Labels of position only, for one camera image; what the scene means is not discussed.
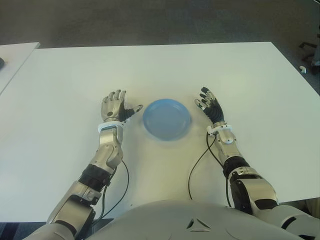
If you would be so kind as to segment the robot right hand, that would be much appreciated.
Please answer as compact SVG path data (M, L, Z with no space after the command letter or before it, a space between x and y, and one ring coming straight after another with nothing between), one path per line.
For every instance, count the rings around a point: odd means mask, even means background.
M224 122L224 113L215 95L207 87L202 87L199 96L201 99L195 99L194 103L210 119L212 124Z

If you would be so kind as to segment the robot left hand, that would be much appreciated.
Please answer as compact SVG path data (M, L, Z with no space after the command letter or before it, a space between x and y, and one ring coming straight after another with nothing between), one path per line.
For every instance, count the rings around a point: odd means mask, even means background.
M103 122L125 122L142 110L142 104L132 108L125 107L126 93L125 90L118 89L110 92L109 95L102 100L101 117Z

